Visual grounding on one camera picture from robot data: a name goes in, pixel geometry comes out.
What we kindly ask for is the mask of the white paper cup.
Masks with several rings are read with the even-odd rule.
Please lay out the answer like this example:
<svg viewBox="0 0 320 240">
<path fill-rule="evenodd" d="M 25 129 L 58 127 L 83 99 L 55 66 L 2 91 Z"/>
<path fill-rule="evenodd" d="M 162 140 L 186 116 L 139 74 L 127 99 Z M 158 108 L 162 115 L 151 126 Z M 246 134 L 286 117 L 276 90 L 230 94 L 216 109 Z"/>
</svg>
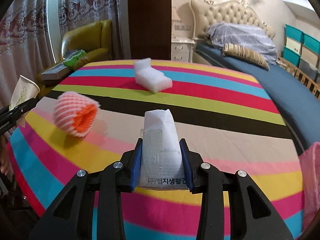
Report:
<svg viewBox="0 0 320 240">
<path fill-rule="evenodd" d="M 40 88 L 34 81 L 20 75 L 11 97 L 9 110 L 12 110 L 29 99 L 37 99 L 39 92 Z"/>
</svg>

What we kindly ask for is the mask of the pink orange foam net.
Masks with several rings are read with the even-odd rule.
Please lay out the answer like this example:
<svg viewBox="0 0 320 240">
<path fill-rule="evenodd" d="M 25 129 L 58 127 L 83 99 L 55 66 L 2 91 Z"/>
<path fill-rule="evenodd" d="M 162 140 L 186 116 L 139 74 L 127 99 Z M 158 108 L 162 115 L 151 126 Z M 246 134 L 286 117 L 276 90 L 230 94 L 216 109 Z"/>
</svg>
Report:
<svg viewBox="0 0 320 240">
<path fill-rule="evenodd" d="M 92 128 L 99 109 L 99 102 L 68 91 L 58 96 L 53 119 L 55 125 L 68 135 L 83 138 Z"/>
</svg>

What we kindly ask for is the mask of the white tissue pack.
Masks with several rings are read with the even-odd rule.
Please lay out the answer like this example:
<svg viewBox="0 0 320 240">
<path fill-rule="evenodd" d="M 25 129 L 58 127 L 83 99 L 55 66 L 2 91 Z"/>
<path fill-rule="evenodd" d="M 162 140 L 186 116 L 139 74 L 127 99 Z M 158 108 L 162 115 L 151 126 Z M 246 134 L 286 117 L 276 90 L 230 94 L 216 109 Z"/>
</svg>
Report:
<svg viewBox="0 0 320 240">
<path fill-rule="evenodd" d="M 138 186 L 153 190 L 186 190 L 178 135 L 170 110 L 145 113 Z"/>
</svg>

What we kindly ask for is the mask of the white foam sheet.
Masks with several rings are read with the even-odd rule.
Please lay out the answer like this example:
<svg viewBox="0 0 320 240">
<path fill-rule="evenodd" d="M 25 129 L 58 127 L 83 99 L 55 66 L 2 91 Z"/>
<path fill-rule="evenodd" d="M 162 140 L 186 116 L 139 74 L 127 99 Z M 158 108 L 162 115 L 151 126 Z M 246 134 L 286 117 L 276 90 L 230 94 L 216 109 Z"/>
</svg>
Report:
<svg viewBox="0 0 320 240">
<path fill-rule="evenodd" d="M 152 93 L 158 93 L 172 87 L 172 79 L 151 66 L 151 59 L 134 62 L 135 82 Z"/>
</svg>

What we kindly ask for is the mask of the pink trash bin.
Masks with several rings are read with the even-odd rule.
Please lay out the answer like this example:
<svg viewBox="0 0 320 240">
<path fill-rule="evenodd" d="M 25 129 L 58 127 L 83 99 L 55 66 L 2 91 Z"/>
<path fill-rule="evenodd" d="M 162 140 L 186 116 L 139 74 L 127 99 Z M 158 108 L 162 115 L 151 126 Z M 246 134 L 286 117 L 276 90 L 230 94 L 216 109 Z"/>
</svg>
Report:
<svg viewBox="0 0 320 240">
<path fill-rule="evenodd" d="M 319 155 L 319 142 L 314 142 L 299 156 L 304 190 L 303 230 L 319 210 Z"/>
</svg>

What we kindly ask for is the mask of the lace patterned curtain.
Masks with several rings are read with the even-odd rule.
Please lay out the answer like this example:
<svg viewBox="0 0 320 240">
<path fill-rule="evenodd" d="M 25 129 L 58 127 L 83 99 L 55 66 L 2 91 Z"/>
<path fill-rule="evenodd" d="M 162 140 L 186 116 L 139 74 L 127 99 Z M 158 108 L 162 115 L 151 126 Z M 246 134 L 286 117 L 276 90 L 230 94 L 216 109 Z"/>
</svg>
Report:
<svg viewBox="0 0 320 240">
<path fill-rule="evenodd" d="M 1 19 L 1 106 L 20 75 L 35 80 L 54 62 L 52 39 L 99 20 L 112 22 L 112 57 L 121 59 L 120 0 L 14 0 Z"/>
</svg>

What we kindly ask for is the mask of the striped colourful tablecloth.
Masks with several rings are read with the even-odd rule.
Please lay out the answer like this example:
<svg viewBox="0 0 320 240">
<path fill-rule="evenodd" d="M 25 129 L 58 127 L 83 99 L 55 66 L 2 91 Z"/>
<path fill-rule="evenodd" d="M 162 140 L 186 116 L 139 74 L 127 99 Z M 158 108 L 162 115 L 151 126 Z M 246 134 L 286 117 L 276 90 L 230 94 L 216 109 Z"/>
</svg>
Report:
<svg viewBox="0 0 320 240">
<path fill-rule="evenodd" d="M 249 175 L 297 238 L 304 210 L 298 155 L 259 81 L 201 64 L 151 65 L 172 81 L 168 89 L 140 86 L 131 60 L 90 63 L 26 115 L 7 149 L 33 210 L 42 215 L 77 171 L 101 171 L 142 139 L 142 175 L 121 197 L 127 239 L 195 239 L 202 196 L 185 184 L 178 145 L 185 139 L 204 162 Z"/>
</svg>

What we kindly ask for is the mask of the blue bed mattress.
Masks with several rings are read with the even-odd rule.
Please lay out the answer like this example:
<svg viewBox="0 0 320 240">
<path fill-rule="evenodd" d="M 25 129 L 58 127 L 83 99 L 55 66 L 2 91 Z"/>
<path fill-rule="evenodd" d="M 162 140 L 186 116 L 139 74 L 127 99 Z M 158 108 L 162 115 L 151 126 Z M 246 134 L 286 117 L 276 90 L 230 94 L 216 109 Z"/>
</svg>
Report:
<svg viewBox="0 0 320 240">
<path fill-rule="evenodd" d="M 283 68 L 270 65 L 265 70 L 253 64 L 224 56 L 222 51 L 207 43 L 198 43 L 193 61 L 206 61 L 212 66 L 236 70 L 255 77 L 276 104 L 293 135 L 298 155 L 314 142 L 319 142 L 319 100 Z"/>
</svg>

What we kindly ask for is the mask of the striped brown pillow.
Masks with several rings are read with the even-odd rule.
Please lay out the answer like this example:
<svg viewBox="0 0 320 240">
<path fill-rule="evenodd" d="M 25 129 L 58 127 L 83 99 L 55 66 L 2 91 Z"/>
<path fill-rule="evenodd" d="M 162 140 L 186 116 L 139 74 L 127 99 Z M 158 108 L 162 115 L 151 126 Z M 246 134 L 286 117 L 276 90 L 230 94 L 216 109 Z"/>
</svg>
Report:
<svg viewBox="0 0 320 240">
<path fill-rule="evenodd" d="M 226 43 L 223 45 L 222 54 L 251 63 L 255 66 L 263 68 L 264 70 L 270 70 L 268 62 L 263 55 L 241 45 Z"/>
</svg>

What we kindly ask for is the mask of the stacked storage boxes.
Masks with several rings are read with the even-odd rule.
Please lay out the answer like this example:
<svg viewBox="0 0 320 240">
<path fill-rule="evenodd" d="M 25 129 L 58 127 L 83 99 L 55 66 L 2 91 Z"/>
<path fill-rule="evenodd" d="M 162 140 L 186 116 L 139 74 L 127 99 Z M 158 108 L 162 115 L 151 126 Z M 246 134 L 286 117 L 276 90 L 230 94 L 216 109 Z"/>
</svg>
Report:
<svg viewBox="0 0 320 240">
<path fill-rule="evenodd" d="M 319 83 L 319 40 L 291 25 L 285 25 L 283 58 Z"/>
</svg>

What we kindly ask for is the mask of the dark wooden door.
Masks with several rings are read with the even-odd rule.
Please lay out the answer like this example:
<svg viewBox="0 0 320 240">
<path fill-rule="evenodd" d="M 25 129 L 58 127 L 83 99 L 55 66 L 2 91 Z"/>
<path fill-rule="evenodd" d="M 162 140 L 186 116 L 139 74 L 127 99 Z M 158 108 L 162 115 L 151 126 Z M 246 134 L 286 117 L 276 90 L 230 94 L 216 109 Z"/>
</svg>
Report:
<svg viewBox="0 0 320 240">
<path fill-rule="evenodd" d="M 132 59 L 170 60 L 171 0 L 128 0 Z"/>
</svg>

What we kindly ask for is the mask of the white nightstand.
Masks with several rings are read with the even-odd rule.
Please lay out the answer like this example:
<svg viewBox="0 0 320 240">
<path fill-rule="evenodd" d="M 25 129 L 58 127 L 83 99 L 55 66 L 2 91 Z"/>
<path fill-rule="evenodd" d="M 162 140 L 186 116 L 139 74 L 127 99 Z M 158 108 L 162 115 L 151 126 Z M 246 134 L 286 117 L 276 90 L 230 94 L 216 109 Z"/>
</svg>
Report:
<svg viewBox="0 0 320 240">
<path fill-rule="evenodd" d="M 193 49 L 196 42 L 186 37 L 171 39 L 171 61 L 193 62 Z"/>
</svg>

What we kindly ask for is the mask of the striped blue duvet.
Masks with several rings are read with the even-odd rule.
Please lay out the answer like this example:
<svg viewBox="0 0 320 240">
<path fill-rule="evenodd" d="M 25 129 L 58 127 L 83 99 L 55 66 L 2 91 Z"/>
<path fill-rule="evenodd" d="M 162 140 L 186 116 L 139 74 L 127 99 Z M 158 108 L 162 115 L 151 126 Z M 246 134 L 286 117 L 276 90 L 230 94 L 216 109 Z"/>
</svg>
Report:
<svg viewBox="0 0 320 240">
<path fill-rule="evenodd" d="M 204 37 L 216 49 L 222 50 L 226 43 L 237 44 L 260 53 L 269 64 L 276 64 L 276 45 L 260 27 L 219 22 L 210 25 Z"/>
</svg>

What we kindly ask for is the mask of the beige tufted headboard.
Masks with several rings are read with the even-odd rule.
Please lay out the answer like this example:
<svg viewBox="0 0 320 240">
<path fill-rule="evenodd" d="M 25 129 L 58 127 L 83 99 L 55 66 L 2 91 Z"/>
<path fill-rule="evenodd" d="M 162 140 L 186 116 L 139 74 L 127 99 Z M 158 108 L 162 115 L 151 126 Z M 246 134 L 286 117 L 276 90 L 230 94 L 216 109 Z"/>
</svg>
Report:
<svg viewBox="0 0 320 240">
<path fill-rule="evenodd" d="M 189 8 L 193 15 L 193 38 L 204 39 L 209 26 L 219 23 L 246 24 L 263 29 L 273 39 L 276 31 L 263 22 L 245 0 L 189 0 Z"/>
</svg>

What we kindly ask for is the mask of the wooden crib rail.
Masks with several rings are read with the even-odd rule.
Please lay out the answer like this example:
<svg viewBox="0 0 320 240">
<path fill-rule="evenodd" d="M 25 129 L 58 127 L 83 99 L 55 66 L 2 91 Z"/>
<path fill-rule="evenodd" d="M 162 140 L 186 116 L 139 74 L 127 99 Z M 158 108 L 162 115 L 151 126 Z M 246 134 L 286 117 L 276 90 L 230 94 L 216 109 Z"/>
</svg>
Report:
<svg viewBox="0 0 320 240">
<path fill-rule="evenodd" d="M 315 83 L 309 76 L 307 76 L 294 64 L 280 56 L 278 56 L 277 64 L 279 64 L 281 68 L 283 68 L 294 78 L 296 78 L 300 83 L 302 83 L 319 100 L 319 84 Z"/>
</svg>

